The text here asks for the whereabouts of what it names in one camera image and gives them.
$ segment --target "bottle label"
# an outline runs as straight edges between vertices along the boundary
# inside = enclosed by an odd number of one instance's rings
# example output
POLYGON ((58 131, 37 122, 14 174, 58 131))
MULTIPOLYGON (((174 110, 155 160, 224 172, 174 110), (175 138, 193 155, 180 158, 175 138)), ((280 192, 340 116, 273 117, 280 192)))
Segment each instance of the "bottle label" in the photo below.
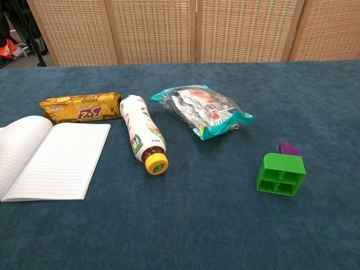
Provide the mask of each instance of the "bottle label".
MULTIPOLYGON (((120 103, 120 111, 128 127, 133 152, 139 161, 142 161, 142 153, 149 147, 159 146, 166 152, 164 137, 152 121, 145 101, 141 97, 134 95, 126 97, 120 103)), ((154 168, 154 172, 163 168, 160 168, 160 165, 154 168)))

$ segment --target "plastic bottle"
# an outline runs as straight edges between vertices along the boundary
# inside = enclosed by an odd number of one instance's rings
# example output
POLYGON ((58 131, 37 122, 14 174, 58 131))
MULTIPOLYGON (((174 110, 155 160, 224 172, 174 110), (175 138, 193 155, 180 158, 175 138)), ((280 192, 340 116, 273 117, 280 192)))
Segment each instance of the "plastic bottle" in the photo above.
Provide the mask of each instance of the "plastic bottle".
POLYGON ((152 121, 145 101, 140 96, 130 95, 120 103, 130 136, 135 157, 145 163, 150 174, 161 174, 168 168, 165 156, 166 142, 160 130, 152 121))

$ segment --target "red logo on wrapper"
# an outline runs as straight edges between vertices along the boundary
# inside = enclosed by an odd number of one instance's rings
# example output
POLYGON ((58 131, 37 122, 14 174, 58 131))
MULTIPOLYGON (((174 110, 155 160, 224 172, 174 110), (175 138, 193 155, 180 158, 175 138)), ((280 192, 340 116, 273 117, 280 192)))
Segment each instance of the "red logo on wrapper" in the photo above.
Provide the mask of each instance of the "red logo on wrapper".
POLYGON ((81 110, 78 114, 77 121, 86 121, 97 118, 100 116, 101 109, 101 106, 94 106, 92 108, 81 110))

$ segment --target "open notebook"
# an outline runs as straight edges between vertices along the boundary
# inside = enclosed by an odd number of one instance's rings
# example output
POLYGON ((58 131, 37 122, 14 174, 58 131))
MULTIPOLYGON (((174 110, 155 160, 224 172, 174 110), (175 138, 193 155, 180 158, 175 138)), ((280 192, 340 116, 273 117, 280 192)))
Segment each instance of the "open notebook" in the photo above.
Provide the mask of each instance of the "open notebook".
POLYGON ((83 200, 109 129, 41 116, 1 128, 1 201, 83 200))

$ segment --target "wicker panel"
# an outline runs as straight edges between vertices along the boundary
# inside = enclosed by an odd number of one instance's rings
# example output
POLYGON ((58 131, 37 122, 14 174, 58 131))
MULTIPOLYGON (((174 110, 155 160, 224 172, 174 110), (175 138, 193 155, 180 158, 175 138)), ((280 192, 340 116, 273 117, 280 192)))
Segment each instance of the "wicker panel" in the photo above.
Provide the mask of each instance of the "wicker panel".
POLYGON ((347 60, 360 53, 360 1, 308 0, 291 60, 347 60))
POLYGON ((287 60, 304 1, 198 1, 197 61, 287 60))
POLYGON ((118 64, 104 0, 28 0, 55 62, 118 64))
POLYGON ((195 1, 106 0, 119 62, 195 60, 195 1))

